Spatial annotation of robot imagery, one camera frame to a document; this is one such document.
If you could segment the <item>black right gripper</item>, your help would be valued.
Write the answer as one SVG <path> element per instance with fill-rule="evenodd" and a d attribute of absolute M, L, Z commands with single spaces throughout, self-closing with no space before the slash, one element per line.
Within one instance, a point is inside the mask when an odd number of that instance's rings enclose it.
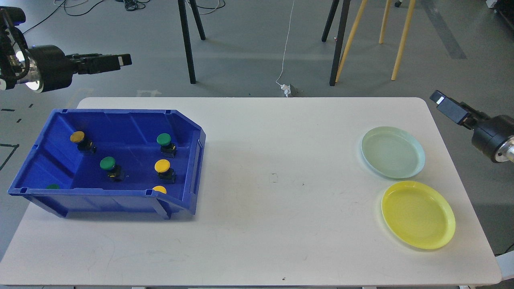
<path fill-rule="evenodd" d="M 473 130 L 472 145 L 493 163 L 514 162 L 514 120 L 507 115 L 489 117 L 479 110 L 469 110 L 465 104 L 446 96 L 439 90 L 430 100 L 446 117 L 458 125 L 465 124 Z"/>

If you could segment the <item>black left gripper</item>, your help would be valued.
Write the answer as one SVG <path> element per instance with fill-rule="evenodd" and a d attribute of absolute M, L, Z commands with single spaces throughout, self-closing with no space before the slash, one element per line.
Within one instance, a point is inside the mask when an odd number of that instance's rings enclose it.
<path fill-rule="evenodd" d="M 60 48 L 54 45 L 33 46 L 28 49 L 27 55 L 30 68 L 25 85 L 37 93 L 67 88 L 75 74 L 93 75 L 119 71 L 123 66 L 132 65 L 130 54 L 65 55 Z"/>

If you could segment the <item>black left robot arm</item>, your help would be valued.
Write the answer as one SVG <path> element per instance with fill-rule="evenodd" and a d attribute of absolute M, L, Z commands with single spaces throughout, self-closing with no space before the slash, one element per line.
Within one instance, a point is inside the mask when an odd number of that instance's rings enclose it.
<path fill-rule="evenodd" d="M 132 64 L 129 54 L 65 54 L 54 45 L 29 46 L 18 26 L 26 15 L 18 7 L 1 7 L 1 90 L 24 84 L 36 93 L 67 88 L 72 77 L 119 71 Z"/>

